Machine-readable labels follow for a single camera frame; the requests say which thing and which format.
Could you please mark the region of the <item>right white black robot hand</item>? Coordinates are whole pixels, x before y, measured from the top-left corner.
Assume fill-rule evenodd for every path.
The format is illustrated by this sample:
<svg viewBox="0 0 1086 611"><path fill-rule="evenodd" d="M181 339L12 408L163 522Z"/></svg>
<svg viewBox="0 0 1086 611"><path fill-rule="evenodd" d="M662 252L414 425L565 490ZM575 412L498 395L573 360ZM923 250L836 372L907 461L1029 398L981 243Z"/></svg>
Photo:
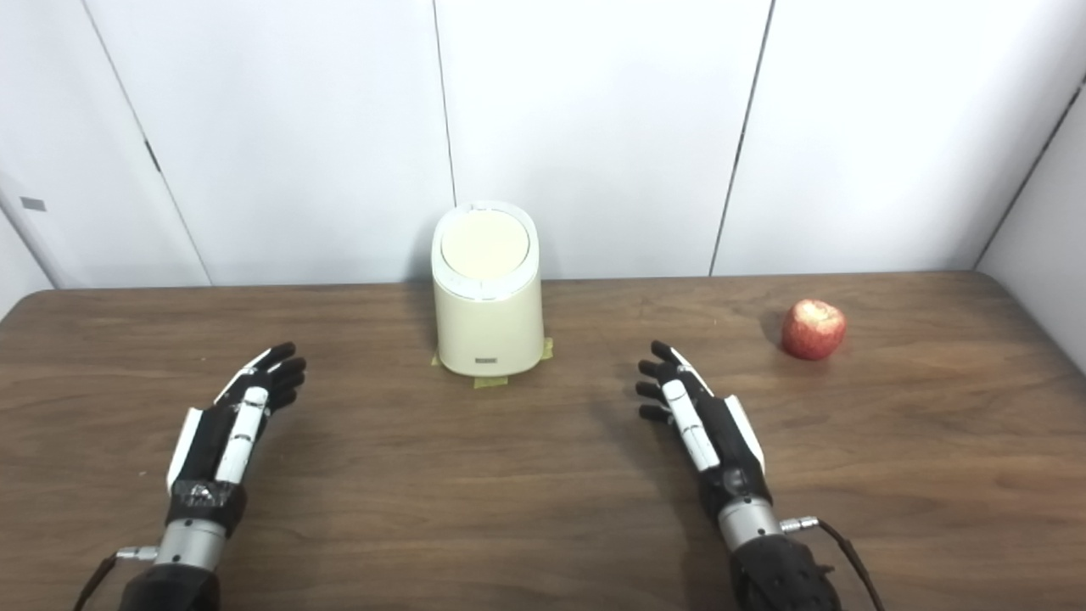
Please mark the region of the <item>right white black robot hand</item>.
<svg viewBox="0 0 1086 611"><path fill-rule="evenodd" d="M706 515L730 502L773 502L763 472L763 449L736 395L720 397L672 345L654 340L654 360L640 360L636 394L643 420L670 427L693 464Z"/></svg>

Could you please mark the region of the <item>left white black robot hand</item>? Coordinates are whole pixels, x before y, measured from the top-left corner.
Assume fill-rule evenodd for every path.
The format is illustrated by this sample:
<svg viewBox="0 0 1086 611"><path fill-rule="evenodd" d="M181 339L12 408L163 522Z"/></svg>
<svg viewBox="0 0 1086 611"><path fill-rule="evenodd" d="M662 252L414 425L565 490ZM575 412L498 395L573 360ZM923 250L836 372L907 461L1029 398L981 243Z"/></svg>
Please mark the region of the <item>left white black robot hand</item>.
<svg viewBox="0 0 1086 611"><path fill-rule="evenodd" d="M295 343L273 345L239 368L212 405L188 410L166 476L165 524L203 519L232 537L247 509L249 459L272 417L296 400L305 371Z"/></svg>

